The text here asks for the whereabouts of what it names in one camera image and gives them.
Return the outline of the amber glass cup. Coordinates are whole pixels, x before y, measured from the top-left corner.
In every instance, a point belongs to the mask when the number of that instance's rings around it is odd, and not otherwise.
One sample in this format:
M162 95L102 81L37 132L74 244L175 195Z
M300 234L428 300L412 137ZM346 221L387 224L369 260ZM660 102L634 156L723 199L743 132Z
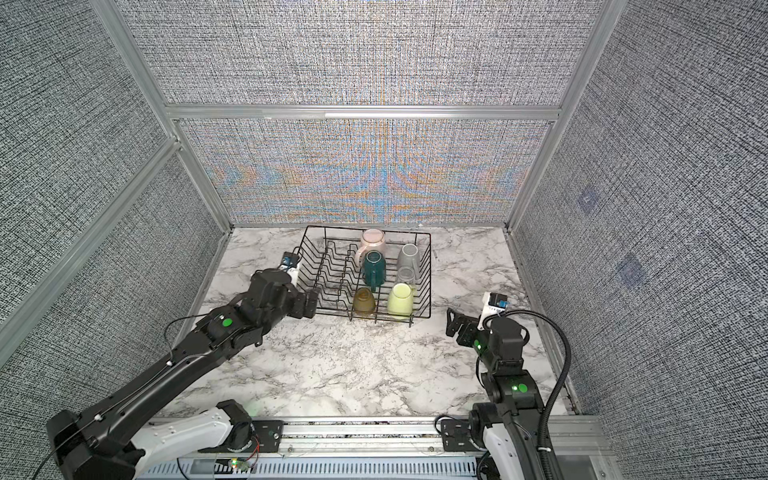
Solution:
M375 296L369 287L360 287L353 298L353 311L361 315L370 315L376 310Z

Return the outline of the light green mug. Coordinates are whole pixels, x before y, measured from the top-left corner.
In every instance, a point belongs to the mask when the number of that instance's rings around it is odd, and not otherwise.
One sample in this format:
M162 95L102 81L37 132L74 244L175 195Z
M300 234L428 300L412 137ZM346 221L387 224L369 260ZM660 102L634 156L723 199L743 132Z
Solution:
M387 312L398 317L410 317L414 309L414 290L407 283L395 284L388 296Z

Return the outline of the dark green mug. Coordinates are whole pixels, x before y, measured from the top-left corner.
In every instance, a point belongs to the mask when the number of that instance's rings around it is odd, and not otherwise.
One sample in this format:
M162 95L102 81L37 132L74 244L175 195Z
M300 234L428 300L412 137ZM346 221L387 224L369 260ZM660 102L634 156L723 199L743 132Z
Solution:
M370 250L363 260L364 282L376 293L386 282L386 258L377 250Z

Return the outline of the black wire dish rack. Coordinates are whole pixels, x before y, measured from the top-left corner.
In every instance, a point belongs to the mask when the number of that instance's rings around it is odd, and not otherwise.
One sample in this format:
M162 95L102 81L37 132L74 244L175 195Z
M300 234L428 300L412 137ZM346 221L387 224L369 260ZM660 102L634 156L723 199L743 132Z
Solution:
M394 322L411 325L431 316L432 235L423 231L385 230L386 282L376 292L376 310L370 315L353 311L353 298L364 282L363 265L358 266L355 253L360 245L363 228L310 225L305 228L300 244L293 250L299 253L302 266L298 288L319 292L317 312L373 322ZM410 317L398 317L387 312L387 300L397 284L397 258L400 248L413 243L419 248L419 271L414 290L414 309Z

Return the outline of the pink iridescent mug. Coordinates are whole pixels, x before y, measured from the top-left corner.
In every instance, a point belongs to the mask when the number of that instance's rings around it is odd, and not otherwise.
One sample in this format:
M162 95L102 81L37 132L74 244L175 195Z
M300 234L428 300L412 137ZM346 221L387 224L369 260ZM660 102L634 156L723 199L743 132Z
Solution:
M362 266L365 255L369 251L377 251L382 255L385 255L385 249L385 232L380 229L367 229L361 235L360 245L355 253L355 261L358 266Z

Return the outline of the grey ceramic mug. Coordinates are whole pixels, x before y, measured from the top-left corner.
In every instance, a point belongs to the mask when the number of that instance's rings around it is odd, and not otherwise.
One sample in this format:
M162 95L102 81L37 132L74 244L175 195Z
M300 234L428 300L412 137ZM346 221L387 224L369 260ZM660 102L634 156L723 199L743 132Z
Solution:
M414 274L419 271L419 248L413 243L408 243L400 248L397 258L397 268L410 268Z

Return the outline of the clear glass cup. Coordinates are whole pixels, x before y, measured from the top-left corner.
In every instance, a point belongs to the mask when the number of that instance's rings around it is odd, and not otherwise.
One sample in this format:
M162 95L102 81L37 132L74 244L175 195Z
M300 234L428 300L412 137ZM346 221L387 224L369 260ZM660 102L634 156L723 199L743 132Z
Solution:
M415 270L410 266L399 267L397 271L397 282L415 288L417 285Z

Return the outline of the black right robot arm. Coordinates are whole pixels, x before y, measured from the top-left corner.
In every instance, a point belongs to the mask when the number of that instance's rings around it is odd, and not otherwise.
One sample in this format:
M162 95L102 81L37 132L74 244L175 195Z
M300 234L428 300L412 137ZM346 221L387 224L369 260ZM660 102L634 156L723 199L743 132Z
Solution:
M517 316L530 316L551 326L563 343L565 359L547 400L524 368L523 349L530 333ZM562 328L549 317L528 309L506 310L484 319L452 308L446 311L446 335L472 348L477 372L488 400L469 414L469 435L484 453L477 462L479 479L562 479L549 431L554 403L563 389L572 362L572 349Z

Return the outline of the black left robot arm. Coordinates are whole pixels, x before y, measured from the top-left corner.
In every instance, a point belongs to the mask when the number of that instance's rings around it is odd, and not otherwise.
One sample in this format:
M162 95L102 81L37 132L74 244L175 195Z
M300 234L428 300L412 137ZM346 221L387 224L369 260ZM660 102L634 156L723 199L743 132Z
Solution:
M313 317L318 299L317 291L300 291L283 270L256 271L245 292L205 314L177 346L122 388L79 413L62 410L50 418L50 458L66 479L109 473L134 478L152 453L137 435L156 413L245 347L261 345L285 317Z

